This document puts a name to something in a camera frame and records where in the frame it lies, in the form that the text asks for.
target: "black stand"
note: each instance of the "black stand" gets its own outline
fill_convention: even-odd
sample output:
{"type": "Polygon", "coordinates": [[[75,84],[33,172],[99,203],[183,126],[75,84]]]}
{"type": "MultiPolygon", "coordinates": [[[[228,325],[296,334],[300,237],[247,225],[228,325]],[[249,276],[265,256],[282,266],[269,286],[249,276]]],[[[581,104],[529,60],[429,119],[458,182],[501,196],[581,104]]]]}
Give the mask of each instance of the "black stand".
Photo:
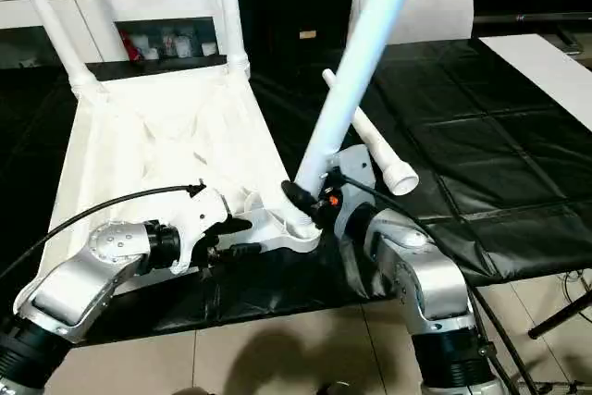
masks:
{"type": "Polygon", "coordinates": [[[532,339],[537,339],[538,337],[549,332],[559,324],[564,323],[572,316],[577,315],[579,312],[582,312],[590,304],[592,304],[592,290],[589,291],[586,295],[572,302],[564,309],[561,309],[555,315],[543,321],[538,326],[528,330],[528,336],[532,339]]]}

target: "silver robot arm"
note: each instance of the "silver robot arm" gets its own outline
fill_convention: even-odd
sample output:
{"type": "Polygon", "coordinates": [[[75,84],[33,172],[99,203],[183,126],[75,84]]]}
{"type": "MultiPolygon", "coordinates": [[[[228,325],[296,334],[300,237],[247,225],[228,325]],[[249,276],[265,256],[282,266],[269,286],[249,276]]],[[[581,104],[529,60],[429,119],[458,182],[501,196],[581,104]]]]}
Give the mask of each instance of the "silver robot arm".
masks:
{"type": "Polygon", "coordinates": [[[0,334],[0,394],[43,393],[49,377],[82,341],[116,288],[153,268],[180,274],[193,246],[225,222],[222,196],[202,189],[171,221],[111,222],[93,231],[82,249],[29,286],[0,334]]]}
{"type": "Polygon", "coordinates": [[[390,281],[413,340],[424,395],[505,394],[489,368],[495,350],[479,336],[460,268],[409,217],[375,208],[367,192],[376,184],[371,165],[366,147],[354,145],[329,160],[318,200],[295,183],[282,188],[319,227],[333,229],[338,239],[349,237],[390,281]]]}

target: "white pipe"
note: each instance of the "white pipe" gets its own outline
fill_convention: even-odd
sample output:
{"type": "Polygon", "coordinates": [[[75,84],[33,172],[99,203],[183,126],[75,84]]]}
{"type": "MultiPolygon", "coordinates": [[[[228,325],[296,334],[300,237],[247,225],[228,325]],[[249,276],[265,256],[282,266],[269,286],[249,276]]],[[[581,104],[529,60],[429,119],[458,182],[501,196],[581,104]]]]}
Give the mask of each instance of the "white pipe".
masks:
{"type": "Polygon", "coordinates": [[[86,65],[82,62],[78,53],[74,49],[72,41],[68,38],[68,34],[64,26],[59,20],[56,12],[52,8],[49,0],[31,0],[37,14],[42,20],[43,27],[49,35],[55,51],[59,56],[64,68],[68,72],[70,85],[73,88],[81,87],[92,82],[96,82],[96,78],[86,65]]]}
{"type": "Polygon", "coordinates": [[[231,71],[243,71],[250,76],[250,64],[242,41],[241,11],[239,0],[222,0],[226,25],[227,62],[231,71]]]}
{"type": "Polygon", "coordinates": [[[296,183],[314,197],[321,191],[327,160],[343,142],[403,2],[368,0],[358,20],[296,175],[296,183]]]}
{"type": "MultiPolygon", "coordinates": [[[[331,88],[335,82],[335,74],[330,69],[326,69],[323,71],[323,79],[327,86],[331,88]]],[[[413,167],[401,161],[387,140],[359,106],[355,109],[351,123],[382,170],[382,178],[392,194],[401,196],[417,187],[419,176],[417,176],[413,167]]]]}

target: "wire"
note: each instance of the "wire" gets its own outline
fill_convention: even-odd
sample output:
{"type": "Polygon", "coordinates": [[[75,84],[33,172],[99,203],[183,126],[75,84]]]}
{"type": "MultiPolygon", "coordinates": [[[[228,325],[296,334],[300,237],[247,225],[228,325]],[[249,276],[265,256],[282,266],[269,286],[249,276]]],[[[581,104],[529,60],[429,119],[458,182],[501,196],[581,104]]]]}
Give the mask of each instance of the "wire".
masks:
{"type": "MultiPolygon", "coordinates": [[[[489,338],[487,337],[485,325],[483,324],[483,318],[481,318],[481,314],[479,313],[479,307],[477,306],[475,296],[473,295],[473,292],[471,291],[471,289],[469,289],[468,293],[469,293],[469,300],[471,301],[471,305],[473,306],[473,315],[475,317],[475,324],[477,326],[477,332],[479,332],[482,342],[487,344],[487,343],[489,343],[489,338]]],[[[510,395],[520,395],[520,390],[518,389],[516,384],[512,381],[512,379],[510,378],[510,376],[506,372],[506,369],[503,368],[503,365],[501,365],[500,359],[498,358],[498,356],[495,354],[492,354],[488,358],[489,358],[489,361],[491,362],[491,365],[493,365],[493,368],[496,369],[496,372],[498,373],[499,377],[501,378],[501,381],[503,381],[503,384],[506,386],[506,388],[508,388],[510,395]]]]}
{"type": "MultiPolygon", "coordinates": [[[[567,282],[570,279],[570,274],[566,273],[563,276],[563,296],[565,296],[565,299],[568,301],[569,304],[574,303],[574,300],[572,300],[572,297],[570,296],[570,292],[567,290],[567,282]]],[[[582,316],[588,323],[592,324],[592,319],[590,319],[587,315],[585,315],[582,312],[578,312],[578,314],[580,316],[582,316]]]]}
{"type": "Polygon", "coordinates": [[[19,266],[25,259],[35,253],[37,249],[42,247],[46,242],[51,240],[55,235],[63,231],[65,228],[70,227],[72,224],[80,221],[81,219],[85,218],[86,216],[92,215],[100,210],[103,210],[107,207],[110,207],[115,204],[124,203],[126,201],[130,201],[136,198],[142,198],[143,196],[149,196],[151,194],[158,194],[158,193],[170,193],[172,191],[186,191],[191,196],[197,194],[200,190],[204,188],[204,185],[176,185],[172,187],[161,187],[158,189],[150,189],[144,191],[137,191],[135,193],[126,194],[125,196],[119,196],[118,198],[110,199],[109,201],[105,201],[104,203],[95,205],[83,212],[78,213],[77,215],[71,217],[67,221],[64,221],[59,226],[51,230],[45,236],[43,236],[40,240],[35,242],[29,249],[25,251],[21,256],[17,258],[16,261],[11,263],[7,268],[5,268],[2,273],[0,273],[0,280],[2,280],[6,275],[8,275],[12,270],[14,270],[17,266],[19,266]]]}
{"type": "Polygon", "coordinates": [[[489,304],[487,303],[487,301],[485,300],[485,298],[481,294],[481,292],[478,289],[476,289],[475,287],[471,286],[470,284],[468,284],[468,286],[471,289],[471,292],[475,295],[475,297],[479,301],[479,304],[481,304],[481,307],[483,307],[483,310],[485,311],[487,318],[489,318],[489,320],[491,321],[491,324],[493,324],[493,327],[498,331],[499,337],[501,338],[504,346],[506,346],[506,349],[508,349],[510,356],[512,357],[514,363],[516,364],[516,367],[518,367],[518,372],[520,373],[521,377],[524,379],[524,383],[528,387],[528,391],[532,395],[537,395],[538,391],[537,391],[537,386],[535,385],[535,381],[533,381],[533,378],[528,373],[528,370],[526,369],[526,365],[524,364],[524,361],[522,361],[520,354],[518,353],[518,351],[516,350],[516,348],[514,347],[514,345],[512,343],[512,340],[508,336],[508,332],[506,332],[506,330],[503,328],[503,325],[501,324],[500,320],[498,319],[496,314],[493,312],[493,310],[491,309],[491,306],[489,306],[489,304]]]}
{"type": "MultiPolygon", "coordinates": [[[[444,254],[446,254],[448,257],[454,256],[454,254],[452,254],[452,252],[450,251],[448,246],[446,244],[444,244],[439,239],[439,237],[434,233],[434,230],[432,230],[430,227],[428,227],[426,224],[424,224],[416,216],[411,215],[407,210],[402,208],[399,205],[399,203],[397,203],[395,200],[393,200],[390,196],[387,196],[386,194],[384,194],[380,191],[376,191],[376,190],[372,189],[371,187],[364,185],[362,182],[359,182],[355,179],[349,178],[338,171],[330,172],[329,176],[332,176],[334,179],[347,182],[347,183],[353,185],[354,187],[359,188],[360,190],[366,191],[366,192],[372,194],[373,196],[375,196],[376,198],[382,200],[385,204],[392,206],[397,211],[399,211],[402,214],[404,214],[405,216],[409,217],[415,224],[417,224],[418,227],[420,227],[425,233],[427,233],[430,236],[430,238],[432,238],[434,240],[434,243],[437,245],[437,247],[444,254]]],[[[469,287],[469,294],[473,293],[473,295],[477,298],[477,300],[479,300],[481,307],[483,307],[483,310],[485,311],[487,317],[489,318],[489,320],[491,320],[491,324],[493,324],[493,327],[498,331],[499,336],[501,337],[501,340],[503,341],[504,345],[506,346],[506,349],[508,349],[510,356],[512,357],[514,363],[516,364],[516,367],[518,368],[518,372],[520,373],[521,377],[524,379],[524,383],[528,387],[528,391],[531,393],[531,395],[537,395],[538,394],[537,386],[535,385],[535,382],[533,381],[532,377],[528,373],[528,370],[526,369],[526,366],[524,365],[524,362],[522,361],[520,354],[518,353],[518,351],[514,347],[512,340],[508,336],[508,333],[506,332],[506,330],[503,328],[503,325],[498,320],[498,318],[496,317],[495,313],[493,312],[493,310],[491,309],[491,307],[489,306],[489,304],[487,303],[487,301],[485,300],[483,295],[474,286],[470,285],[468,283],[468,281],[467,281],[467,286],[469,287]]],[[[498,365],[501,368],[501,364],[499,361],[497,364],[494,364],[493,362],[492,362],[492,364],[494,365],[494,367],[496,367],[496,365],[498,365]]]]}

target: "black tablecloth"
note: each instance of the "black tablecloth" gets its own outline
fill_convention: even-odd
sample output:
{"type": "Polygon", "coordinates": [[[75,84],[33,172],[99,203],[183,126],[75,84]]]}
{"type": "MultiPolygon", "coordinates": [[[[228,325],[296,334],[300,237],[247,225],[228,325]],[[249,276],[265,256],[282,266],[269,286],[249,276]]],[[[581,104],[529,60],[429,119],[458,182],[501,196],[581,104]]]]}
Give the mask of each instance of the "black tablecloth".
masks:
{"type": "MultiPolygon", "coordinates": [[[[253,91],[292,176],[327,93],[321,71],[335,68],[339,56],[253,67],[253,91]]],[[[154,69],[164,67],[102,64],[96,72],[101,79],[112,79],[154,69]]],[[[54,94],[60,104],[69,104],[63,105],[70,106],[64,115],[71,119],[73,99],[63,79],[43,83],[46,70],[32,72],[39,74],[29,76],[36,79],[36,88],[59,91],[54,94]]],[[[8,91],[7,99],[15,101],[21,93],[15,93],[18,86],[11,90],[11,83],[0,72],[0,93],[8,91]]],[[[24,91],[32,94],[35,88],[24,91]]],[[[592,265],[592,135],[482,43],[389,47],[362,107],[420,175],[419,187],[398,198],[400,203],[447,243],[471,282],[487,285],[592,265]]],[[[66,119],[56,125],[62,129],[69,124],[66,119]]],[[[358,142],[351,131],[344,145],[358,142]]],[[[57,152],[63,157],[66,139],[60,143],[56,160],[61,159],[57,152]]],[[[42,171],[51,166],[43,160],[40,164],[42,171]]],[[[31,187],[16,178],[3,180],[3,190],[10,184],[18,193],[14,180],[23,190],[31,187]]],[[[56,184],[48,178],[44,187],[54,191],[56,184]]],[[[11,205],[20,205],[27,215],[28,203],[11,205]]],[[[8,219],[16,227],[26,227],[23,221],[28,221],[15,215],[8,219]]],[[[15,252],[24,247],[17,234],[8,235],[15,252]]],[[[89,342],[391,296],[390,289],[371,285],[373,275],[349,243],[339,245],[325,234],[312,253],[279,249],[240,265],[118,296],[92,329],[89,342]]]]}

